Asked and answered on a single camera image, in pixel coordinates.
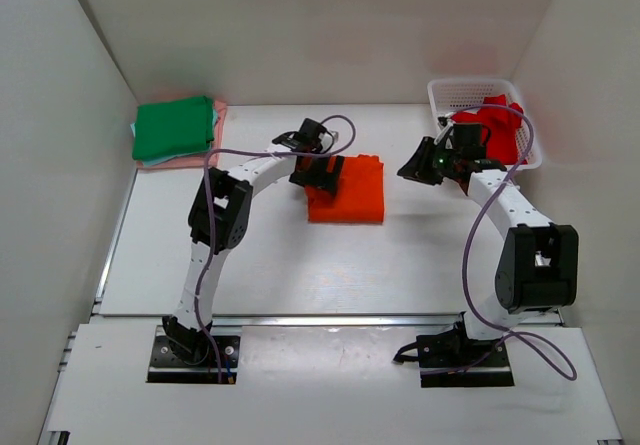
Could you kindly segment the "orange t shirt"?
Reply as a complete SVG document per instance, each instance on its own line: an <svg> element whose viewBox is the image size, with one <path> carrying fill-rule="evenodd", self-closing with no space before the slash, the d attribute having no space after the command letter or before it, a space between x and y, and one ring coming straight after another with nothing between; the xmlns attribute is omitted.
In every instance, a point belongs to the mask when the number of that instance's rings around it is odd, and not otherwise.
<svg viewBox="0 0 640 445"><path fill-rule="evenodd" d="M310 223L382 224L385 217L384 164L377 155L346 157L337 193L305 187Z"/></svg>

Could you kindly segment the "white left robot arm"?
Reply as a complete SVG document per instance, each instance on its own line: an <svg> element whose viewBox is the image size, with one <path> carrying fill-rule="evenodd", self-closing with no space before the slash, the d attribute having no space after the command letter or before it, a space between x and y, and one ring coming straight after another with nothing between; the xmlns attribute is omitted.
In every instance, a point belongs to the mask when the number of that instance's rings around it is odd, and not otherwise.
<svg viewBox="0 0 640 445"><path fill-rule="evenodd" d="M230 252L248 231L255 196L285 177L335 195L345 164L341 155L295 153L280 146L246 156L245 163L228 170L206 169L189 212L187 276L175 311L162 318L173 354L188 366L209 357L222 365L220 346L211 333L213 299Z"/></svg>

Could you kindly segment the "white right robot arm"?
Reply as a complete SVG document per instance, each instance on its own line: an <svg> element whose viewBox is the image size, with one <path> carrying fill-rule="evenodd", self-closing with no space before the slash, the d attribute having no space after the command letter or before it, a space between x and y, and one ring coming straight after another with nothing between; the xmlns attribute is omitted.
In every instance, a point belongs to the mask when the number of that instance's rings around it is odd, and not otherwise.
<svg viewBox="0 0 640 445"><path fill-rule="evenodd" d="M456 182L480 212L463 250L463 294L468 310L464 331L448 341L449 356L471 365L484 353L484 342L497 340L537 314L574 303L577 296L579 235L539 212L512 183L511 169L486 157L485 148L448 148L443 140L422 139L398 175L426 185ZM503 239L494 291L480 305L472 303L468 280L471 244L487 218Z"/></svg>

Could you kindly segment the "white plastic basket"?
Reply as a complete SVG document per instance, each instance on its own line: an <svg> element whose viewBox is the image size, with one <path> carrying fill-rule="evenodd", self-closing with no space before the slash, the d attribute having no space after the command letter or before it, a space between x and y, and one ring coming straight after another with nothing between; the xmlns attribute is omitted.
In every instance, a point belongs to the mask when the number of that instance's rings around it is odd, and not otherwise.
<svg viewBox="0 0 640 445"><path fill-rule="evenodd" d="M487 156L513 165L524 156L520 168L534 169L542 163L536 143L530 148L529 128L522 116L523 100L515 86L504 79L454 77L434 79L427 85L434 122L442 126L443 117L455 123L479 123Z"/></svg>

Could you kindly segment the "red t shirt in basket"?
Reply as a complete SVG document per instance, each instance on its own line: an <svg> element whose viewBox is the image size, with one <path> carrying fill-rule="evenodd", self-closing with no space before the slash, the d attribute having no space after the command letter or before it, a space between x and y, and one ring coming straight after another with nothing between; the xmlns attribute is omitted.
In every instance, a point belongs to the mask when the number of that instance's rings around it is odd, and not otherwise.
<svg viewBox="0 0 640 445"><path fill-rule="evenodd" d="M477 111L457 112L452 116L456 123L481 123L483 138L488 140L487 157L504 165L513 165L519 159L516 143L522 119L504 109L481 108Z"/></svg>

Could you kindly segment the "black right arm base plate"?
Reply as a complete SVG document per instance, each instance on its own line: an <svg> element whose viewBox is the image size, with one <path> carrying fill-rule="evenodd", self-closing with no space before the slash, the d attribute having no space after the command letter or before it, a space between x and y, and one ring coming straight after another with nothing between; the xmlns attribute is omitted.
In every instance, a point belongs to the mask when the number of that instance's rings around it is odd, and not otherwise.
<svg viewBox="0 0 640 445"><path fill-rule="evenodd" d="M395 364L416 363L422 388L501 388L515 385L509 356L497 340L468 339L455 330L418 335L398 349Z"/></svg>

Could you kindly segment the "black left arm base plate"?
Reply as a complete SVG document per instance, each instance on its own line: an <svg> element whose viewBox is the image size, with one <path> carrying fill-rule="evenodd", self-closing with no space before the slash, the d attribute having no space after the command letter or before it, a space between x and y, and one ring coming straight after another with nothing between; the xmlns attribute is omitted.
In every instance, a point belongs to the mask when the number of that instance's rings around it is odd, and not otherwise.
<svg viewBox="0 0 640 445"><path fill-rule="evenodd" d="M161 327L151 349L146 381L154 384L235 385L239 368L241 336L214 335L219 359L208 339L195 354L179 351Z"/></svg>

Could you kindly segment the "aluminium rail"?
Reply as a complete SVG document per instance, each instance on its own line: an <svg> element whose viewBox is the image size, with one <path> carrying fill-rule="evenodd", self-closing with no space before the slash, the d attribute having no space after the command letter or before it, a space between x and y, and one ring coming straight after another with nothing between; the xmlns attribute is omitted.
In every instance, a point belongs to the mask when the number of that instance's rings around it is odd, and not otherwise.
<svg viewBox="0 0 640 445"><path fill-rule="evenodd" d="M160 315L107 315L101 311L103 297L96 295L89 322L98 320L147 320L160 323ZM454 323L457 314L216 314L213 315L214 327L437 327ZM551 312L525 319L525 326L564 326L560 312Z"/></svg>

